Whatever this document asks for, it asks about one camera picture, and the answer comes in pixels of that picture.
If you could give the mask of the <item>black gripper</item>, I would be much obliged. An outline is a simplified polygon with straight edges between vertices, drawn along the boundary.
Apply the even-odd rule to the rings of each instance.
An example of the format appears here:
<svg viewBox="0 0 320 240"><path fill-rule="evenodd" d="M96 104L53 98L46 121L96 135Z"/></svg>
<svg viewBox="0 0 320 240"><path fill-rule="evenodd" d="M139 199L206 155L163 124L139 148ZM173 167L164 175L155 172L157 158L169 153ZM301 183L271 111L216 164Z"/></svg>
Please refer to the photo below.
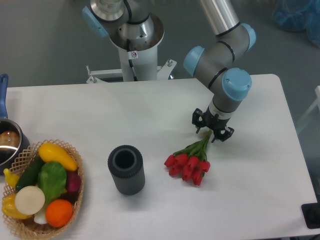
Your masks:
<svg viewBox="0 0 320 240"><path fill-rule="evenodd" d="M198 134L201 128L209 128L213 131L213 139L211 143L216 140L224 142L228 140L235 130L232 127L227 126L228 121L232 117L233 112L225 112L216 107L211 101L207 107L207 110L203 112L199 108L196 108L192 113L192 124L196 127L196 133Z"/></svg>

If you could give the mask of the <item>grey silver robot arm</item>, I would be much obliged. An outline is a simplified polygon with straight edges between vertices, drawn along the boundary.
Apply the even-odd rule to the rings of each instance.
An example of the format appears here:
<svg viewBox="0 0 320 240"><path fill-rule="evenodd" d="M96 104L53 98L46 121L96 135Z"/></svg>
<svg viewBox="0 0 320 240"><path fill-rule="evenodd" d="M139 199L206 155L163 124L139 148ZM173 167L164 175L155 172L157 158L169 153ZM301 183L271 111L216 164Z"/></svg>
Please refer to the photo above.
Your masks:
<svg viewBox="0 0 320 240"><path fill-rule="evenodd" d="M223 142L234 133L227 123L252 86L251 76L232 63L255 44L256 33L239 21L228 0L200 4L217 41L211 49L192 48L183 61L186 71L213 93L206 111L193 112L192 123L197 129L209 128L213 138ZM93 32L117 47L124 81L158 78L158 45L164 26L150 12L148 0L92 0L82 16Z"/></svg>

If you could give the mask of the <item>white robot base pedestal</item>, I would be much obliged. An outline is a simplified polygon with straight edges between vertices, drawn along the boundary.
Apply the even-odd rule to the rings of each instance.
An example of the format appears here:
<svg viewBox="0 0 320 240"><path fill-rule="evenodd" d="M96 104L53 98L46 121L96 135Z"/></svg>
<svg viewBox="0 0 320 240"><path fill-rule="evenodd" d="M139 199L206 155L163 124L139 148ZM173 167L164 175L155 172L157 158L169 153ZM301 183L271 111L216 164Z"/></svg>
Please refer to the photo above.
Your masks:
<svg viewBox="0 0 320 240"><path fill-rule="evenodd" d="M177 62L168 59L163 66L158 66L158 49L152 47L142 51L119 50L120 69L94 70L86 68L88 83L98 83L103 79L122 78L124 82L167 80Z"/></svg>

